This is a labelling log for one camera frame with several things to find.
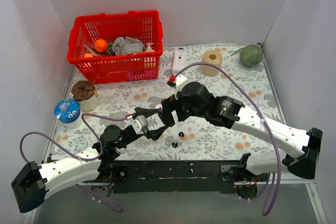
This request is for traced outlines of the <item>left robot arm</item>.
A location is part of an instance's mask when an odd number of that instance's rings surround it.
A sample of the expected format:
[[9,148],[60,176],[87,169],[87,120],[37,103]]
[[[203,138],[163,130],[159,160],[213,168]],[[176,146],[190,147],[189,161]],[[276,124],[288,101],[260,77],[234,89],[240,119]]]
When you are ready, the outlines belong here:
[[167,129],[167,126],[148,129],[147,118],[160,112],[162,108],[136,108],[135,113],[124,117],[131,122],[128,127],[122,130],[109,125],[98,136],[98,142],[80,153],[70,153],[51,163],[27,162],[11,183],[19,212],[36,209],[51,195],[77,183],[108,181],[112,175],[111,163],[120,156],[120,149],[143,136],[157,140]]

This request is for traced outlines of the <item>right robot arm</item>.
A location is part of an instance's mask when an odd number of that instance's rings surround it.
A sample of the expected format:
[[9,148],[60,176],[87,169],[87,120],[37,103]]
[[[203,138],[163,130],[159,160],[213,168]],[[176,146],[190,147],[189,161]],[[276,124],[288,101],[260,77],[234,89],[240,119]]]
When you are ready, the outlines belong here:
[[273,144],[270,153],[244,154],[237,166],[224,172],[232,181],[251,180],[260,174],[281,173],[282,169],[303,179],[314,179],[319,159],[322,131],[313,127],[299,130],[260,115],[242,102],[228,96],[215,97],[207,88],[190,82],[169,98],[162,100],[161,121],[170,127],[175,124],[172,113],[180,122],[191,116],[208,123],[247,133]]

